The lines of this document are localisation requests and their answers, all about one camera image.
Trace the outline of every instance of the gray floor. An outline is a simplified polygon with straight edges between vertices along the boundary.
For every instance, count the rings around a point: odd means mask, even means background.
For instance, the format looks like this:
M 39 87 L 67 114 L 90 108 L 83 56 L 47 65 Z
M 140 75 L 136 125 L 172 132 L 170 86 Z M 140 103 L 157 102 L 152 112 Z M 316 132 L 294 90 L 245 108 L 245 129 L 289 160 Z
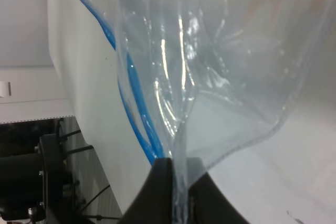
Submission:
M 79 129 L 75 118 L 66 118 L 62 124 L 64 131 L 72 132 Z M 81 133 L 69 138 L 67 149 L 73 150 L 87 146 Z M 94 150 L 85 151 L 70 155 L 67 159 L 68 167 L 71 169 L 74 179 L 80 181 L 79 199 L 90 201 L 109 182 Z M 107 217 L 121 217 L 121 211 L 114 197 L 111 188 L 107 189 L 84 211 L 86 215 L 102 215 Z M 115 224 L 116 220 L 101 220 L 93 222 L 100 224 Z

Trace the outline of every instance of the metal rod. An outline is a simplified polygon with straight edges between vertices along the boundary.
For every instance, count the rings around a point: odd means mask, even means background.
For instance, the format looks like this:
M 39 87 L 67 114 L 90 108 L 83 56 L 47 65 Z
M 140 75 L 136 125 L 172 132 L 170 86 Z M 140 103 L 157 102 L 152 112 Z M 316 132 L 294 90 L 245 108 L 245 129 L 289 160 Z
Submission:
M 105 217 L 102 215 L 83 215 L 83 217 L 96 220 L 120 220 L 120 218 L 117 217 Z
M 68 155 L 74 154 L 74 153 L 79 153 L 79 152 L 84 152 L 87 150 L 91 150 L 94 149 L 92 145 L 83 147 L 83 148 L 79 148 L 79 149 L 75 149 L 75 150 L 70 150 L 64 153 L 64 158 L 66 158 Z
M 65 134 L 63 136 L 60 136 L 59 139 L 61 142 L 64 142 L 66 140 L 68 140 L 68 137 L 72 136 L 72 135 L 76 135 L 78 133 L 81 133 L 81 130 L 77 130 L 77 131 L 74 131 L 74 132 L 70 132 L 68 134 Z
M 96 196 L 93 197 L 92 200 L 90 200 L 79 212 L 82 213 L 95 199 L 97 199 L 104 191 L 106 191 L 108 188 L 110 188 L 111 186 L 108 185 L 107 187 L 105 187 L 102 191 L 100 191 Z

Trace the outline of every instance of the white wall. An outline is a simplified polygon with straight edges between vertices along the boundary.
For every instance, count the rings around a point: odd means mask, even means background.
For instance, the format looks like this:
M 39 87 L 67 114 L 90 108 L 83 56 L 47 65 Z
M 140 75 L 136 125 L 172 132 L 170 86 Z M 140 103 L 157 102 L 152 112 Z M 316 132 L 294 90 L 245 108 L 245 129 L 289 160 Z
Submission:
M 11 96 L 0 104 L 66 98 L 53 66 L 0 67 L 0 81 L 11 83 Z
M 51 64 L 47 0 L 0 0 L 0 66 Z

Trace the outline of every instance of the clear plastic bag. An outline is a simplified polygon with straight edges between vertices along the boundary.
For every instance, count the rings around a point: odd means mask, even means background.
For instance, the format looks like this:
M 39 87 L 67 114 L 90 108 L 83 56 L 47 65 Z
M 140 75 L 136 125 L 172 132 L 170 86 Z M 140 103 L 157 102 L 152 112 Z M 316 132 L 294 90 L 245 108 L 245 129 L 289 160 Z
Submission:
M 334 11 L 334 0 L 82 1 L 116 47 L 149 160 L 174 160 L 177 223 L 190 185 L 281 127 Z M 191 157 L 203 166 L 188 167 Z

